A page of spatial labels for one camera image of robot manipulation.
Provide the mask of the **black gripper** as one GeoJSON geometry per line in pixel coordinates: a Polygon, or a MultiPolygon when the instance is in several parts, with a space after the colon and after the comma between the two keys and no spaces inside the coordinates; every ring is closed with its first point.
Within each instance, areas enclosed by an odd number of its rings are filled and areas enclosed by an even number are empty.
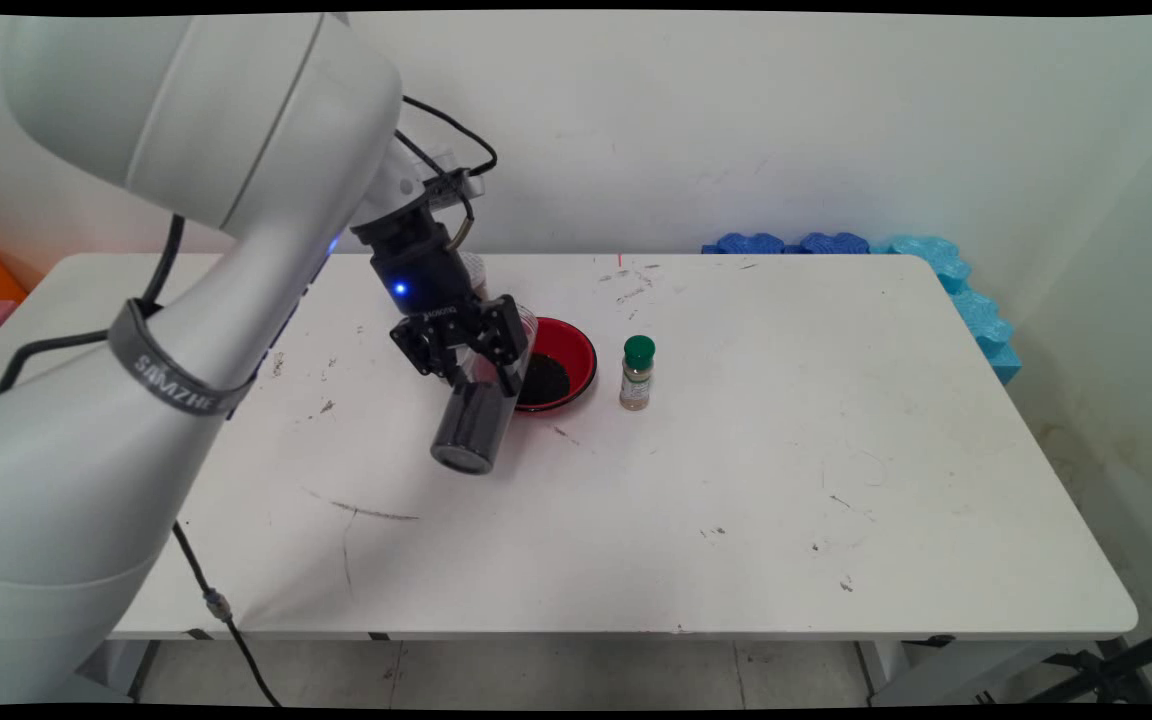
{"type": "Polygon", "coordinates": [[[529,334],[517,302],[502,295],[482,304],[445,225],[429,200],[410,200],[378,219],[353,220],[353,236],[371,250],[371,268],[397,306],[391,338],[420,376],[449,386],[468,382],[460,348],[468,346],[465,320],[479,314],[476,374],[505,396],[524,387],[529,334]]]}

